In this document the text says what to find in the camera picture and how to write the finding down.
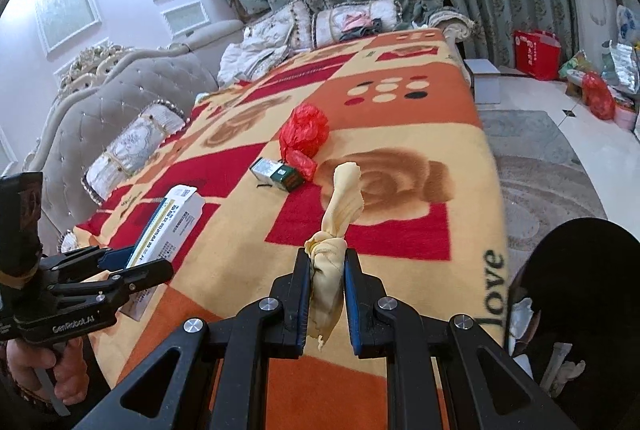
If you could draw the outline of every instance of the finger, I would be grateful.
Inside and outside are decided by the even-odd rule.
[[[57,381],[65,381],[74,375],[82,375],[86,372],[86,363],[82,355],[82,338],[76,338],[67,342],[62,358],[59,360],[53,373]]]
[[[63,399],[62,402],[66,406],[71,406],[71,405],[76,405],[78,403],[81,403],[82,401],[84,401],[84,398],[86,398],[86,392],[81,392],[76,396],[67,397],[66,399]]]
[[[52,368],[56,355],[44,347],[32,347],[23,340],[12,340],[7,345],[7,360],[13,370]]]
[[[58,399],[68,399],[78,394],[85,393],[89,386],[89,376],[86,374],[74,376],[66,381],[56,383],[54,392]]]

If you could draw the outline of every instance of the white tile floor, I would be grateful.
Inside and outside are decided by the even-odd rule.
[[[500,77],[498,105],[479,110],[543,110],[571,143],[611,222],[640,240],[640,142],[613,121],[601,121],[577,98],[564,94],[566,84],[528,77]],[[567,117],[562,110],[572,110]]]

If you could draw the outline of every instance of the pink cloth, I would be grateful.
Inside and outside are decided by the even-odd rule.
[[[359,11],[357,13],[348,14],[342,23],[342,32],[346,32],[356,27],[370,27],[373,25],[373,21],[369,13],[366,11]]]

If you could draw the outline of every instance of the red plastic bag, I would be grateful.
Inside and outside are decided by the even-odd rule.
[[[328,119],[317,106],[296,106],[282,125],[278,139],[280,157],[297,169],[306,181],[314,178],[318,164],[311,158],[329,137]]]
[[[608,121],[616,113],[616,102],[609,87],[595,72],[588,72],[582,78],[582,98],[591,113],[598,119]]]
[[[548,31],[513,33],[516,68],[536,79],[558,79],[562,48],[558,37]]]

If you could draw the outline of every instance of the white cardboard box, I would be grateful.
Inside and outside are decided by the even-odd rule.
[[[500,103],[500,70],[489,60],[465,60],[476,103]]]
[[[196,188],[185,185],[171,188],[149,219],[129,257],[127,269],[158,258],[171,262],[201,217],[202,206],[204,199]],[[155,291],[152,287],[131,295],[120,311],[140,321]]]

